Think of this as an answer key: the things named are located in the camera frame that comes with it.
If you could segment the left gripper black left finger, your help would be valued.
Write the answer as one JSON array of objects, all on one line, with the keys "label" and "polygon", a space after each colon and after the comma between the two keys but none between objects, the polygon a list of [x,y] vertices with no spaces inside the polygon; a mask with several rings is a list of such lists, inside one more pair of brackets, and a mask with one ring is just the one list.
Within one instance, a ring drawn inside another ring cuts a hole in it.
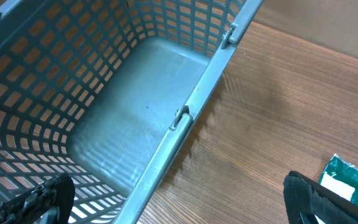
[{"label": "left gripper black left finger", "polygon": [[0,224],[67,224],[75,197],[71,177],[64,173],[0,205]]}]

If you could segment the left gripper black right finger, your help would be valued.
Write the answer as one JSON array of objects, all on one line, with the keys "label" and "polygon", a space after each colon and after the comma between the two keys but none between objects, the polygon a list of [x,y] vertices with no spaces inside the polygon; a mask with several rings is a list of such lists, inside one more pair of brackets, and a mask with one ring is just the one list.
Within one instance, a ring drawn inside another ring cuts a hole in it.
[{"label": "left gripper black right finger", "polygon": [[358,206],[297,171],[283,182],[283,197],[289,224],[357,224]]}]

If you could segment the green 3M gloves packet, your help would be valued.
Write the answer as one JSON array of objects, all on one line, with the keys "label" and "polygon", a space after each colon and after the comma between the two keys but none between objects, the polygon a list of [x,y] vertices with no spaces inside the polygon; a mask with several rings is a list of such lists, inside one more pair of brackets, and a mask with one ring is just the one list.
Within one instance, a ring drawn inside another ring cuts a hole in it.
[{"label": "green 3M gloves packet", "polygon": [[329,160],[318,183],[358,206],[358,167],[337,154]]}]

